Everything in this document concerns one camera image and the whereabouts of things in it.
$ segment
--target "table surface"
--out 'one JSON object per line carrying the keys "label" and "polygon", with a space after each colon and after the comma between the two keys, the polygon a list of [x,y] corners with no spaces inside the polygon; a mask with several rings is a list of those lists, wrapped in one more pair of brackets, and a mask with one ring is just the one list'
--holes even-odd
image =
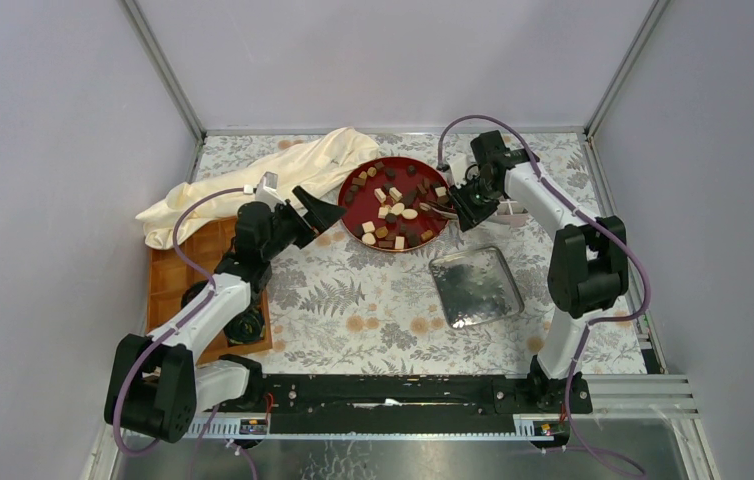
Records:
{"label": "table surface", "polygon": [[[471,155],[471,134],[448,135],[446,158]],[[210,136],[196,179],[237,170],[318,135]],[[407,156],[436,164],[438,135],[372,135],[381,156]],[[514,148],[515,139],[505,136]],[[528,134],[550,175],[582,205],[597,201],[574,133]],[[338,189],[325,200],[335,202]],[[523,314],[460,330],[445,324],[428,263],[433,258],[494,244],[506,257],[526,304]],[[456,222],[433,242],[393,254],[353,240],[339,225],[303,250],[274,260],[268,285],[274,346],[250,355],[266,373],[312,374],[522,374],[545,342],[554,305],[546,274],[552,242],[531,218],[521,227],[484,223],[465,233]],[[626,315],[623,298],[614,311]],[[645,373],[632,323],[601,324],[583,355],[588,373]]]}

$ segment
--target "square metal tray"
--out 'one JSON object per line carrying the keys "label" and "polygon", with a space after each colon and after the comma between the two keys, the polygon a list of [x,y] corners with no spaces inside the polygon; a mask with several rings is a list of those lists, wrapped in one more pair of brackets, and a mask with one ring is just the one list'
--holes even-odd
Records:
{"label": "square metal tray", "polygon": [[524,311],[506,259],[494,245],[434,258],[430,274],[452,328],[515,319]]}

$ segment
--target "cream cloth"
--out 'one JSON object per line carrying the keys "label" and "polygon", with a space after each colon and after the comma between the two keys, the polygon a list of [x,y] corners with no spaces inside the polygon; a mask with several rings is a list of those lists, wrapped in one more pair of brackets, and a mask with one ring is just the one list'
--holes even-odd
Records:
{"label": "cream cloth", "polygon": [[[249,166],[219,177],[194,183],[181,183],[172,188],[164,200],[156,202],[136,215],[144,222],[144,243],[158,250],[171,244],[174,224],[193,203],[212,193],[227,189],[256,185],[265,172],[278,175],[277,193],[301,208],[292,195],[298,185],[315,197],[322,197],[344,181],[359,165],[377,158],[379,147],[369,136],[353,128],[340,128],[324,138],[291,146],[286,150],[262,157]],[[199,206],[180,226],[177,239],[182,244],[200,227],[216,218],[233,217],[239,207],[253,200],[253,195],[233,193],[222,195]]]}

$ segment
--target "round red tray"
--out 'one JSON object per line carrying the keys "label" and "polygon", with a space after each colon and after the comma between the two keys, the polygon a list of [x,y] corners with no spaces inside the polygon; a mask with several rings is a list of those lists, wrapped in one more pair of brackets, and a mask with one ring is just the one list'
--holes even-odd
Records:
{"label": "round red tray", "polygon": [[[365,186],[360,187],[359,192],[354,195],[353,203],[351,205],[346,205],[344,201],[345,195],[353,185],[353,179],[359,176],[360,173],[367,171],[370,167],[373,167],[375,164],[377,164],[377,162],[383,162],[383,165],[385,167],[382,170],[379,170],[377,172],[377,175],[375,175],[374,177],[367,177],[365,179]],[[415,175],[409,175],[407,173],[407,167],[409,167],[410,165],[415,166]],[[393,180],[389,180],[386,177],[386,169],[393,169],[395,171],[395,178]],[[339,190],[338,204],[348,210],[345,216],[342,217],[342,225],[344,225],[348,233],[353,232],[358,225],[362,225],[365,222],[374,222],[375,228],[385,226],[389,229],[390,233],[394,232],[395,234],[398,234],[400,225],[406,225],[408,231],[413,232],[419,236],[427,230],[433,231],[433,238],[431,238],[430,240],[422,242],[417,247],[409,247],[409,243],[405,241],[406,247],[402,250],[395,250],[394,248],[380,248],[377,245],[366,245],[360,238],[351,233],[351,236],[356,238],[363,245],[384,252],[408,252],[432,242],[437,236],[439,236],[439,233],[444,230],[445,225],[447,225],[448,223],[447,220],[438,215],[431,216],[419,211],[418,217],[413,220],[406,220],[403,217],[398,217],[398,221],[394,225],[390,225],[386,223],[385,220],[377,218],[377,211],[380,208],[380,201],[377,200],[377,197],[374,195],[374,190],[381,188],[386,182],[393,183],[395,188],[397,188],[401,192],[401,194],[406,194],[408,191],[416,188],[416,186],[423,182],[425,178],[429,179],[430,183],[439,183],[443,187],[447,188],[445,179],[439,174],[439,172],[437,172],[433,167],[427,165],[426,163],[412,158],[385,157],[362,164],[356,170],[351,172],[350,175],[348,175],[348,178],[345,179],[344,183],[342,183],[342,188]],[[435,187],[431,186],[427,191],[427,195],[425,197],[416,197],[415,201],[413,202],[413,208],[417,209],[418,205],[421,202],[426,202],[428,200],[435,202],[436,193],[434,189]],[[383,205],[391,206],[394,202],[391,200],[391,197],[389,197],[388,195],[386,196],[388,197],[388,199]]]}

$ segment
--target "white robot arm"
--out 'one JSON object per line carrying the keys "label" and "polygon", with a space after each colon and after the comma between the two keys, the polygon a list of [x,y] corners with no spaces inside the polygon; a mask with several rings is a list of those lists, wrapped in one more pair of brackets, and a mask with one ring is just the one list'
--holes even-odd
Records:
{"label": "white robot arm", "polygon": [[[542,170],[543,176],[547,176],[541,165],[539,169]],[[504,193],[526,208],[552,239],[567,225],[580,227],[586,224],[573,212],[566,210],[559,199],[542,185],[529,163],[519,164],[507,173]],[[565,192],[563,194],[573,204],[578,204],[577,200],[570,195]],[[586,208],[581,208],[581,210],[592,217],[598,216],[597,213]],[[577,344],[580,342],[580,336],[587,322],[605,315],[608,314],[604,310],[595,310],[579,318],[573,318],[559,308],[554,311],[545,346],[538,357],[539,366],[548,378],[566,377],[571,357],[577,350]]]}
{"label": "white robot arm", "polygon": [[[239,209],[232,248],[215,268],[212,282],[184,300],[167,323],[147,336],[127,335],[118,345],[104,408],[107,423],[113,423],[117,412],[122,427],[175,442],[196,412],[225,400],[255,405],[261,399],[258,363],[225,355],[195,365],[215,336],[257,303],[271,278],[271,260],[293,243],[305,247],[345,213],[295,187],[292,193],[306,208],[301,217],[275,189],[276,175],[266,174],[257,201]],[[130,382],[126,390],[125,382]]]}
{"label": "white robot arm", "polygon": [[[545,382],[566,378],[574,352],[587,323],[612,308],[628,288],[627,258],[575,211],[569,211],[540,178],[553,183],[541,165],[534,171],[527,152],[506,148],[500,132],[481,134],[471,142],[478,174],[462,186],[450,188],[460,228],[465,231],[485,220],[497,209],[498,200],[507,197],[526,208],[554,240],[548,290],[556,304],[545,346],[531,365],[540,370]],[[573,205],[579,202],[557,190]],[[626,243],[624,224],[617,217],[578,207],[596,218]]]}

